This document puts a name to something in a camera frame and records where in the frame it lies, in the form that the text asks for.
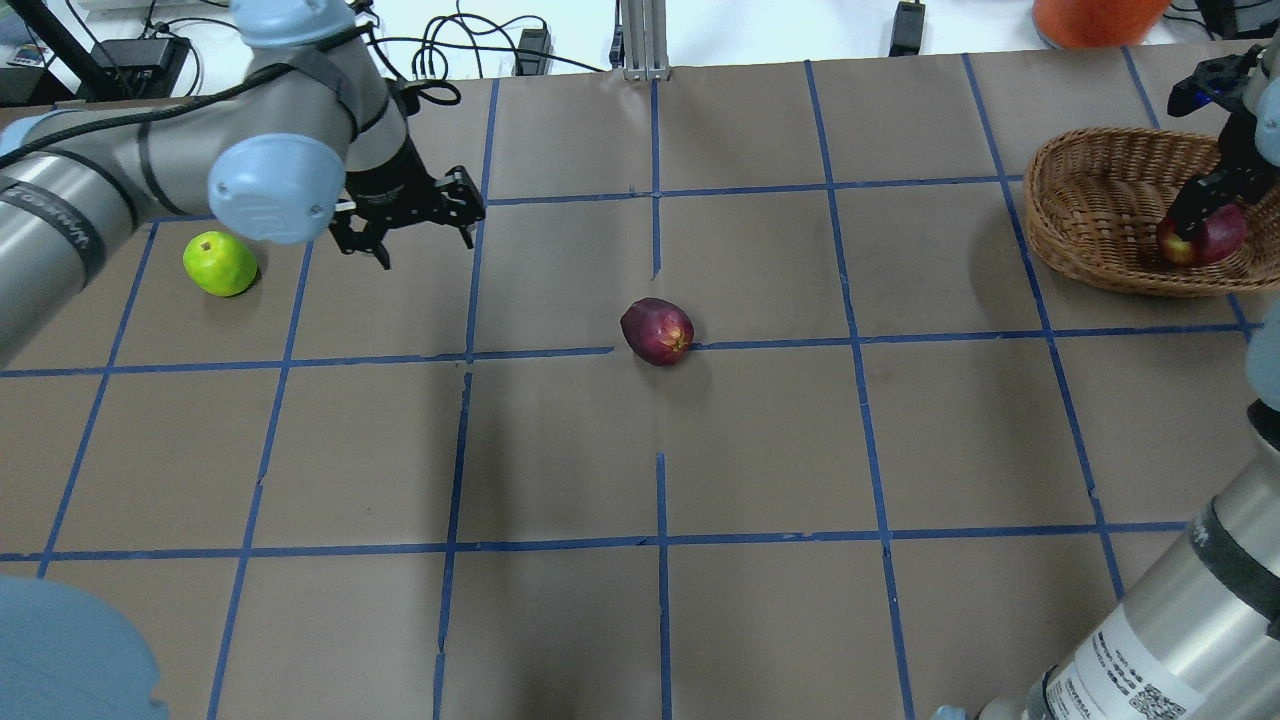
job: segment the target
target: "red apple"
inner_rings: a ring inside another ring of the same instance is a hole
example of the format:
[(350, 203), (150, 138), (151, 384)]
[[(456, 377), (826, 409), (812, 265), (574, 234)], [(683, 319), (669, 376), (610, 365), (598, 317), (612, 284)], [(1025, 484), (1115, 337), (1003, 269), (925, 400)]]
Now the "red apple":
[(621, 323), (627, 345), (650, 365), (675, 365), (694, 342), (694, 323), (689, 315), (658, 297), (632, 302)]
[(1166, 217), (1156, 225), (1156, 242), (1165, 260), (1180, 268), (1198, 268), (1212, 265), (1239, 250), (1248, 232), (1244, 213), (1229, 202), (1210, 215), (1190, 240), (1175, 233), (1174, 222)]

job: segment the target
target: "brown woven basket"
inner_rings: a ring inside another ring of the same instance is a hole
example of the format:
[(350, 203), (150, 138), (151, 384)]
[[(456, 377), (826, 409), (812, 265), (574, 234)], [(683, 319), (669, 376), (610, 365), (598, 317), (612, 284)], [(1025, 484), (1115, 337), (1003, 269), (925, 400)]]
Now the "brown woven basket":
[(1196, 297), (1280, 287), (1280, 183), (1244, 208), (1240, 250), (1203, 268), (1160, 256), (1156, 223), (1193, 174), (1217, 161), (1217, 141), (1185, 132), (1088, 128), (1032, 158), (1023, 179), (1027, 241), (1069, 278), (1116, 292)]

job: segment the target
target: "green apple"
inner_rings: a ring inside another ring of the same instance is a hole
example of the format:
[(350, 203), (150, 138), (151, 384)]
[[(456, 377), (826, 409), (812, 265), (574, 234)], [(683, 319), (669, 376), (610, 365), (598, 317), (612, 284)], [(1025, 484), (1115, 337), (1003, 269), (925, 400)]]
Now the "green apple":
[(257, 278), (257, 258), (236, 236), (209, 231), (197, 234), (182, 254), (182, 266), (201, 290), (230, 297), (248, 290)]

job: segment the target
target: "orange bucket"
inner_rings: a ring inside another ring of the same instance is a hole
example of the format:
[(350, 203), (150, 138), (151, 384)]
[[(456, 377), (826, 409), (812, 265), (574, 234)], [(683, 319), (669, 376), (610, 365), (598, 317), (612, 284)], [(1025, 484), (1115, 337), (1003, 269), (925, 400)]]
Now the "orange bucket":
[(1032, 18), (1057, 47), (1138, 45), (1170, 0), (1036, 0)]

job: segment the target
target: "qr code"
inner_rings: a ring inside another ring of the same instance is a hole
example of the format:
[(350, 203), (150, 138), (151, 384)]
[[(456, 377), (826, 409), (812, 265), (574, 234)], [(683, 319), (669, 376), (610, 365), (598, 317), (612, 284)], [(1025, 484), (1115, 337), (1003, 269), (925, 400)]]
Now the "qr code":
[(1187, 708), (1165, 697), (1156, 685), (1148, 684), (1129, 698), (1129, 705), (1147, 720), (1178, 720)]

